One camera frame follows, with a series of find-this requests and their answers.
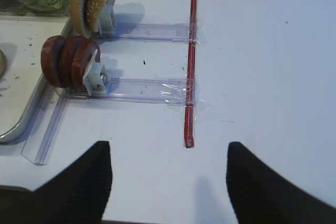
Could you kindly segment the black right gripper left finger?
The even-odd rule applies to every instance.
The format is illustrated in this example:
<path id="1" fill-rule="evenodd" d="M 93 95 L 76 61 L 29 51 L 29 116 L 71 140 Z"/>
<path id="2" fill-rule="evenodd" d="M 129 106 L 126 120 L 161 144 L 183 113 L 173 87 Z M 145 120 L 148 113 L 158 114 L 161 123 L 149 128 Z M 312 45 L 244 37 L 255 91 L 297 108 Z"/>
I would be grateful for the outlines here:
<path id="1" fill-rule="evenodd" d="M 101 223 L 112 178 L 110 144 L 98 141 L 49 182 L 1 208 L 1 223 Z"/>

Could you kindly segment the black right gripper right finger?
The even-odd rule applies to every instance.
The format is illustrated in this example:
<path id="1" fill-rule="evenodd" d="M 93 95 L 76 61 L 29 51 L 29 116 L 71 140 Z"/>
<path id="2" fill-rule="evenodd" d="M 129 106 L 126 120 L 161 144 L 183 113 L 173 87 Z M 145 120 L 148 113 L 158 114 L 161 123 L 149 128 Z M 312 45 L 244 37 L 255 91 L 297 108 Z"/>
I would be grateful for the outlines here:
<path id="1" fill-rule="evenodd" d="M 308 194 L 240 142 L 227 150 L 226 186 L 238 223 L 335 223 L 335 208 Z"/>

